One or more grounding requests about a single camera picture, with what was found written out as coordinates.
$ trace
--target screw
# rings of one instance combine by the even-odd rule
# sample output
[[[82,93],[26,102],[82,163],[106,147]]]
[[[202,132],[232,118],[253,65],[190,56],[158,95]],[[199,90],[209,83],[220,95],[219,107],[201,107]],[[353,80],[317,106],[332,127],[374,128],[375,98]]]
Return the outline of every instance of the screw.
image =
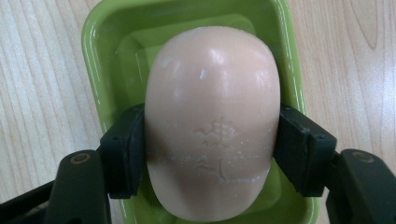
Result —
[[[70,159],[70,162],[73,164],[81,164],[88,161],[91,158],[90,154],[88,153],[79,153],[76,156]]]
[[[364,162],[374,162],[374,158],[373,158],[370,154],[365,153],[365,152],[353,152],[352,155],[353,155],[356,159],[358,159],[358,160],[360,160],[360,161],[364,161]]]

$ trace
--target light wooden surface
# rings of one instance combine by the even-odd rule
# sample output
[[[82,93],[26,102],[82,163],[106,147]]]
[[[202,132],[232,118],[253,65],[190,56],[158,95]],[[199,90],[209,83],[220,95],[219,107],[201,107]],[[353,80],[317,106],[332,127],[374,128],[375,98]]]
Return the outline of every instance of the light wooden surface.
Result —
[[[98,0],[0,1],[0,203],[51,181],[101,131],[81,54]],[[290,0],[307,115],[396,173],[396,1]],[[113,206],[114,223],[121,223]],[[322,206],[318,223],[328,223]]]

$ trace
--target white speckle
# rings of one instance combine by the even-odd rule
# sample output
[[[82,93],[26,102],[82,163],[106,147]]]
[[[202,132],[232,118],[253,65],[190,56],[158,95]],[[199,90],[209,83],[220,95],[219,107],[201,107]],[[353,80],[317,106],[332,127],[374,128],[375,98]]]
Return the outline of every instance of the white speckle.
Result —
[[[166,66],[169,65],[169,63],[171,63],[173,61],[173,59],[171,57],[166,57],[163,59],[163,68],[165,68]]]
[[[207,161],[207,156],[201,156],[200,158],[197,159],[197,161]]]
[[[201,75],[199,76],[199,79],[204,80],[207,76],[207,71],[206,69],[201,70]]]

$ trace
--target wooden table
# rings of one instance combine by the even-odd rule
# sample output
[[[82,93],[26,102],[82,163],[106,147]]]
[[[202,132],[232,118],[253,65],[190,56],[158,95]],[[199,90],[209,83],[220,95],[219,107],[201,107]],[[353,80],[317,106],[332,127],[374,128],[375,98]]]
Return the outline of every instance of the wooden table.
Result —
[[[0,1],[1,203],[51,181],[67,154],[98,147],[80,47],[98,2]],[[396,173],[396,2],[290,0],[290,10],[308,117],[337,150],[373,152]],[[329,222],[325,210],[318,223]]]

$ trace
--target green plastic tray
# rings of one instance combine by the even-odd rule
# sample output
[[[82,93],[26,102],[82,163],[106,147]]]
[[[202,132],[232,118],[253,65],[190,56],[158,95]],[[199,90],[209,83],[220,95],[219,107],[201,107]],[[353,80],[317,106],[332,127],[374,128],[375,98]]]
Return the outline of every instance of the green plastic tray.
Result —
[[[172,36],[209,25],[250,32],[273,52],[281,100],[304,113],[300,67],[286,0],[104,0],[88,16],[82,49],[103,132],[128,107],[145,102],[149,69]],[[147,171],[137,197],[120,201],[125,223],[192,223],[166,212]],[[303,198],[273,161],[253,205],[219,223],[315,223],[318,203]]]

